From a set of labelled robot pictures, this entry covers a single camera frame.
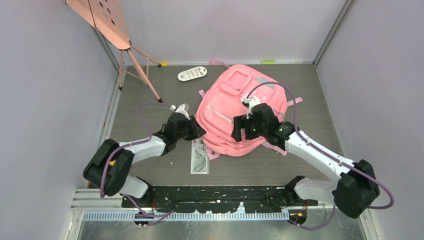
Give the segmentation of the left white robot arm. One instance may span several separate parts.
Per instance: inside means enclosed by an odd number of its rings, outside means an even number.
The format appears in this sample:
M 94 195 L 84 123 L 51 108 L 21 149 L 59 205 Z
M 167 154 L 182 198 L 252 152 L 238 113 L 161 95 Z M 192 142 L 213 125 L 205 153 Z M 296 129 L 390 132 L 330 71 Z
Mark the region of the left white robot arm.
M 206 134 L 193 115 L 172 113 L 161 130 L 152 136 L 132 141 L 105 140 L 83 171 L 83 177 L 100 189 L 102 197 L 116 194 L 134 197 L 141 207 L 153 202 L 150 185 L 131 176 L 131 166 L 139 161 L 166 155 L 174 150 L 179 140 L 192 141 Z

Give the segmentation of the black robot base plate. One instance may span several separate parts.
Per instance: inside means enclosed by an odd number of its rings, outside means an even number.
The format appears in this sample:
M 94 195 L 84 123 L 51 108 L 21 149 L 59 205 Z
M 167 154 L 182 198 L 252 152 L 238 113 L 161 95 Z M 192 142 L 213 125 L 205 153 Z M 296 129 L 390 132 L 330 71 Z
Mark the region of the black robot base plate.
M 234 213 L 243 206 L 248 214 L 277 213 L 287 207 L 317 206 L 284 186 L 151 186 L 142 198 L 125 197 L 123 208 L 149 208 L 159 213 Z

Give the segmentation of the clear plastic stationery pack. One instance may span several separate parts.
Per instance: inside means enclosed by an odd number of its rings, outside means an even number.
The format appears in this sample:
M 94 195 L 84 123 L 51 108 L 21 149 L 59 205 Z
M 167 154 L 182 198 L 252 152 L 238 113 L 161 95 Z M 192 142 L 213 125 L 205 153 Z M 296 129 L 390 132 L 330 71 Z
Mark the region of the clear plastic stationery pack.
M 208 175 L 210 173 L 210 159 L 207 150 L 202 138 L 191 141 L 190 173 L 192 175 Z

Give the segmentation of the pink student backpack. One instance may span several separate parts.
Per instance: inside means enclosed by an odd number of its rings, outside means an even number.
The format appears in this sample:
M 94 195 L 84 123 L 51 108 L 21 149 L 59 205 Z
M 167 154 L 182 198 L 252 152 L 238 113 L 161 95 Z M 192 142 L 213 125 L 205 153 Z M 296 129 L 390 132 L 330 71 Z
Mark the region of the pink student backpack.
M 260 145 L 287 155 L 286 151 L 272 146 L 263 137 L 237 142 L 231 136 L 234 117 L 247 114 L 248 109 L 243 105 L 246 96 L 257 97 L 261 103 L 268 104 L 280 121 L 285 118 L 288 107 L 302 102 L 301 97 L 287 100 L 284 88 L 274 83 L 273 78 L 247 65 L 236 64 L 224 71 L 209 90 L 199 91 L 202 101 L 195 119 L 206 131 L 202 141 L 210 160 L 221 155 L 241 157 Z

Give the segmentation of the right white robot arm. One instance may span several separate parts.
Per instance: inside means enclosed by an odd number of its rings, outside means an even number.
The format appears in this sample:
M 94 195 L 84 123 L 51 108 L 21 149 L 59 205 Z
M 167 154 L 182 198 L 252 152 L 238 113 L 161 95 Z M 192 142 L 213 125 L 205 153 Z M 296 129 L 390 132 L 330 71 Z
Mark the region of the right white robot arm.
M 303 200 L 327 202 L 356 219 L 380 195 L 369 162 L 364 159 L 355 162 L 318 144 L 295 124 L 279 121 L 265 103 L 251 107 L 246 115 L 235 116 L 231 136 L 237 142 L 263 137 L 272 146 L 305 160 L 328 177 L 328 181 L 320 181 L 300 176 L 290 182 L 285 198 L 291 205 L 299 205 Z

